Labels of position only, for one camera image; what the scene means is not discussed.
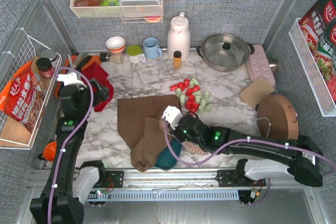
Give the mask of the pink striped towel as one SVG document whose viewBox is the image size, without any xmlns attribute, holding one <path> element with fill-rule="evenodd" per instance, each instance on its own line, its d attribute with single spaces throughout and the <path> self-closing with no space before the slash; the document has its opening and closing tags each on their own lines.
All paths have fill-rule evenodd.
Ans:
<svg viewBox="0 0 336 224">
<path fill-rule="evenodd" d="M 159 127 L 162 131 L 164 131 L 164 127 L 163 127 L 163 119 L 160 118 L 159 119 Z M 167 124 L 166 126 L 168 126 L 168 129 L 167 129 L 167 134 L 169 137 L 174 137 L 174 135 L 172 135 L 170 133 L 170 128 L 169 128 L 169 125 Z M 208 155 L 209 152 L 205 152 L 203 151 L 198 145 L 192 143 L 192 142 L 189 142 L 189 141 L 184 141 L 184 142 L 181 142 L 182 143 L 183 147 L 190 153 L 192 154 L 196 154 L 196 155 Z"/>
</svg>

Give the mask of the red cloth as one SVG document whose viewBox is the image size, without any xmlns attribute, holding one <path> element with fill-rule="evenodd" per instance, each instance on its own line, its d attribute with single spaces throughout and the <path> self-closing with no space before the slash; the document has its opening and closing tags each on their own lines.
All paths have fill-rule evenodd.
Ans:
<svg viewBox="0 0 336 224">
<path fill-rule="evenodd" d="M 82 70 L 82 73 L 90 81 L 94 94 L 94 111 L 101 112 L 111 101 L 114 87 L 108 80 L 108 74 L 96 62 Z"/>
</svg>

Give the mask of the teal storage basket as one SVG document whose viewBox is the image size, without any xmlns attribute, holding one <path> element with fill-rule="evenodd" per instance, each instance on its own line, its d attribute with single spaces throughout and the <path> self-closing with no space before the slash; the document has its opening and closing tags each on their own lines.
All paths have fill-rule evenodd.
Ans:
<svg viewBox="0 0 336 224">
<path fill-rule="evenodd" d="M 171 140 L 170 144 L 171 144 L 171 148 L 174 151 L 174 153 L 177 156 L 180 156 L 181 150 L 182 150 L 181 142 L 174 138 Z M 166 147 L 158 156 L 154 167 L 161 169 L 161 170 L 170 170 L 170 169 L 173 169 L 176 166 L 176 164 L 177 164 L 177 160 L 171 154 L 169 148 Z"/>
</svg>

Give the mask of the brown cloth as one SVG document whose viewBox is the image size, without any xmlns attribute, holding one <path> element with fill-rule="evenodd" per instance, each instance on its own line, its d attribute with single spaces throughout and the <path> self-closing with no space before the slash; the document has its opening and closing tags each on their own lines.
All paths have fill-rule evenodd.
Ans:
<svg viewBox="0 0 336 224">
<path fill-rule="evenodd" d="M 131 150 L 131 164 L 140 172 L 152 168 L 167 147 L 160 118 L 167 106 L 181 108 L 177 96 L 147 96 L 117 100 L 117 128 Z"/>
</svg>

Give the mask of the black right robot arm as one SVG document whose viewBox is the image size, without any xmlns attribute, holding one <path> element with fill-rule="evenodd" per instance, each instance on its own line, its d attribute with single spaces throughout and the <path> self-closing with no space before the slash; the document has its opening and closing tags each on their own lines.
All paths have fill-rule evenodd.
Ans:
<svg viewBox="0 0 336 224">
<path fill-rule="evenodd" d="M 322 152 L 307 136 L 301 135 L 297 140 L 249 136 L 226 127 L 207 126 L 193 113 L 168 119 L 166 126 L 179 141 L 193 143 L 212 156 L 232 154 L 266 159 L 262 165 L 238 162 L 244 176 L 251 180 L 283 174 L 306 186 L 323 185 L 318 161 Z"/>
</svg>

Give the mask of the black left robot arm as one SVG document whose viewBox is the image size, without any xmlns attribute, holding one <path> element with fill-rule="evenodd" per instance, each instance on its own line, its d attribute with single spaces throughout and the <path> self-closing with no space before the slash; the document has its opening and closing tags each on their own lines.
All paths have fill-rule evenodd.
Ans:
<svg viewBox="0 0 336 224">
<path fill-rule="evenodd" d="M 64 85 L 59 90 L 59 98 L 64 115 L 57 122 L 55 159 L 44 189 L 29 206 L 36 223 L 82 223 L 89 193 L 106 177 L 102 161 L 90 161 L 74 178 L 77 155 L 93 105 L 92 87 Z"/>
</svg>

